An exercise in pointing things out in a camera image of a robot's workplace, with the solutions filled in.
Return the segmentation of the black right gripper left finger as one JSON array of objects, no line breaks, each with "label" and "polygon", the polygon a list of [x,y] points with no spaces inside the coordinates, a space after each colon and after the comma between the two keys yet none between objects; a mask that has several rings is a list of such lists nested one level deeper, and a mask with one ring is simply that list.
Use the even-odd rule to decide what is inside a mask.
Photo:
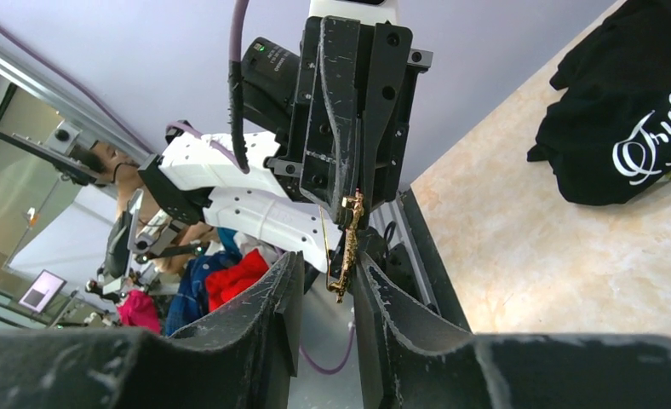
[{"label": "black right gripper left finger", "polygon": [[283,254],[171,337],[142,328],[0,330],[0,408],[285,408],[305,262]]}]

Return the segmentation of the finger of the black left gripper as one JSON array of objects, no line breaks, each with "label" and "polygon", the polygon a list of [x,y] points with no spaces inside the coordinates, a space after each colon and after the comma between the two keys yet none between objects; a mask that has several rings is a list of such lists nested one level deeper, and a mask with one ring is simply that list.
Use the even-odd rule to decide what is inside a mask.
[{"label": "finger of the black left gripper", "polygon": [[401,91],[410,58],[410,29],[377,23],[373,31],[363,110],[361,193],[370,212],[395,199],[404,153],[404,129],[399,117]]},{"label": "finger of the black left gripper", "polygon": [[306,79],[312,82],[301,192],[335,223],[347,219],[342,200],[355,189],[355,130],[360,23],[335,16],[307,19]]}]

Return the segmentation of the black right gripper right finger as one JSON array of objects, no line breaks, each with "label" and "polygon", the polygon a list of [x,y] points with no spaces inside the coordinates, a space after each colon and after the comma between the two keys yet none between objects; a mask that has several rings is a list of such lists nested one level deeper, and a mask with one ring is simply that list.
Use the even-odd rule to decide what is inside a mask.
[{"label": "black right gripper right finger", "polygon": [[353,281],[367,408],[671,408],[671,338],[472,334],[367,255]]}]

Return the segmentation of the black printed t-shirt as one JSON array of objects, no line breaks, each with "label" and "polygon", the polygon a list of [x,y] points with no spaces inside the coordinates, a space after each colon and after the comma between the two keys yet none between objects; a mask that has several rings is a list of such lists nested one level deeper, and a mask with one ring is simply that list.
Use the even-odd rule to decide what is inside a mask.
[{"label": "black printed t-shirt", "polygon": [[578,205],[627,203],[671,179],[671,1],[627,1],[550,78],[527,158],[546,162]]}]

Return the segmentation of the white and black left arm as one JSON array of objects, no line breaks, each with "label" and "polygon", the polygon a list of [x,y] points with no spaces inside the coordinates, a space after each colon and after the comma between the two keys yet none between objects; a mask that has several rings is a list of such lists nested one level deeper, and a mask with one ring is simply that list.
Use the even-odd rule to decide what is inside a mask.
[{"label": "white and black left arm", "polygon": [[264,37],[242,63],[243,115],[260,131],[242,137],[241,170],[226,134],[183,122],[139,170],[159,206],[128,247],[137,262],[194,251],[175,236],[198,222],[228,228],[325,271],[345,267],[371,211],[397,198],[419,74],[433,53],[412,45],[410,29],[334,16],[307,20],[301,49]]}]

